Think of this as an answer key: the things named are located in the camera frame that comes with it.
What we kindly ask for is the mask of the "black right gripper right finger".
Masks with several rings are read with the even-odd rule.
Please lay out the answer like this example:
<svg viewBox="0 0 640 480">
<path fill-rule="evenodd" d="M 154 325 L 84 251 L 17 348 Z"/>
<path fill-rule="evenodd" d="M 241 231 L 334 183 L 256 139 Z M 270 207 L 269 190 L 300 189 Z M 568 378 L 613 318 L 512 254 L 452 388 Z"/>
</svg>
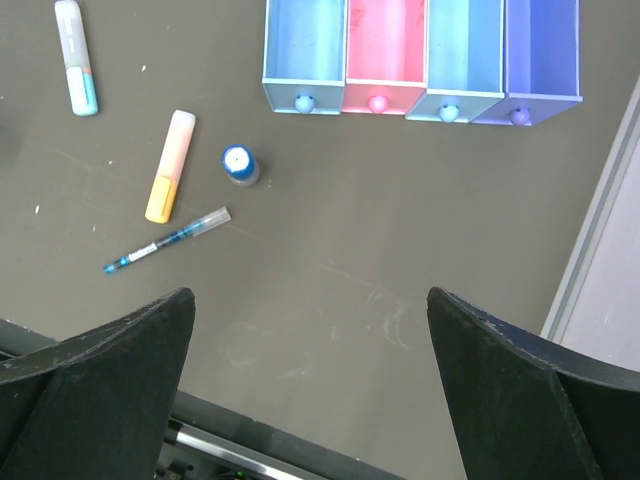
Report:
<svg viewBox="0 0 640 480">
<path fill-rule="evenodd" d="M 442 288 L 426 303 L 468 478 L 638 478 L 638 372 L 548 341 Z"/>
</svg>

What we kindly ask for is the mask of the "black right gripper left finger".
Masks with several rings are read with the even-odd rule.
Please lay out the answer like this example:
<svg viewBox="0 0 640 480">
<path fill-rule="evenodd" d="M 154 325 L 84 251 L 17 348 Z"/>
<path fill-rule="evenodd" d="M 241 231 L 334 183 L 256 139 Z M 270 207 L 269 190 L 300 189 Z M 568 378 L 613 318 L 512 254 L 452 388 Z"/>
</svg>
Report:
<svg viewBox="0 0 640 480">
<path fill-rule="evenodd" d="M 2 362 L 2 478 L 152 478 L 195 314 L 181 288 Z"/>
</svg>

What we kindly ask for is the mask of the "blue capped ink bottle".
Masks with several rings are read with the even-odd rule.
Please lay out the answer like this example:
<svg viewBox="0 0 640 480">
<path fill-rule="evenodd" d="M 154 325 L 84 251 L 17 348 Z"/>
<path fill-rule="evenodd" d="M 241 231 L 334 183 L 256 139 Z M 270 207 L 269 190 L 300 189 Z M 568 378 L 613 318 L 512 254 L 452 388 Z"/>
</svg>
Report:
<svg viewBox="0 0 640 480">
<path fill-rule="evenodd" d="M 252 186 L 260 176 L 258 162 L 249 149 L 240 144 L 230 145 L 224 150 L 221 165 L 229 179 L 238 186 Z"/>
</svg>

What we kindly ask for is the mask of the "purple drawer bin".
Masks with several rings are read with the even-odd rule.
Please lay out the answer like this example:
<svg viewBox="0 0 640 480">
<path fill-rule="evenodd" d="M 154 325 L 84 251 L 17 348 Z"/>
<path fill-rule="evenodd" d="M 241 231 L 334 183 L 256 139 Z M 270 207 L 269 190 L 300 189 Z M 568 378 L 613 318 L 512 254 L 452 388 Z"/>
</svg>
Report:
<svg viewBox="0 0 640 480">
<path fill-rule="evenodd" d="M 580 2 L 505 3 L 505 98 L 477 124 L 534 126 L 579 103 Z"/>
</svg>

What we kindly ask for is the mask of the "sky blue drawer bin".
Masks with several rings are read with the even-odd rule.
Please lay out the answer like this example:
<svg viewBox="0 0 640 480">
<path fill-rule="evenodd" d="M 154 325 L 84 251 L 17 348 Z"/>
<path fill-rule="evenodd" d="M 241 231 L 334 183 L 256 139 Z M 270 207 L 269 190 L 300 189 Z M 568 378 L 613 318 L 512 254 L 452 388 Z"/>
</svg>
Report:
<svg viewBox="0 0 640 480">
<path fill-rule="evenodd" d="M 470 123 L 505 98 L 503 0 L 436 0 L 427 7 L 423 93 L 408 120 Z"/>
</svg>

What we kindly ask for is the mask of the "pink drawer bin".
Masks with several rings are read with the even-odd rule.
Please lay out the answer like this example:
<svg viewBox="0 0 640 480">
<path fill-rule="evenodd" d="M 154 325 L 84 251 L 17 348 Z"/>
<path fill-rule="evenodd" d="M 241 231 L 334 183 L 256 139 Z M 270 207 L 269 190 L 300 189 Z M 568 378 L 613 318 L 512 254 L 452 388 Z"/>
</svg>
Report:
<svg viewBox="0 0 640 480">
<path fill-rule="evenodd" d="M 426 88 L 426 0 L 348 3 L 345 113 L 404 116 Z"/>
</svg>

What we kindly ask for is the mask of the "light blue drawer bin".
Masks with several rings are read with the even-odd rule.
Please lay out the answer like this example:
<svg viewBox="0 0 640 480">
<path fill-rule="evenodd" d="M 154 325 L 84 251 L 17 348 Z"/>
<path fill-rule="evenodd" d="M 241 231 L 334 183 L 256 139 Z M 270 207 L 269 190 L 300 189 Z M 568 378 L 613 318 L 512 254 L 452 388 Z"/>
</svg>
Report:
<svg viewBox="0 0 640 480">
<path fill-rule="evenodd" d="M 262 85 L 276 113 L 338 115 L 346 85 L 347 3 L 266 3 Z"/>
</svg>

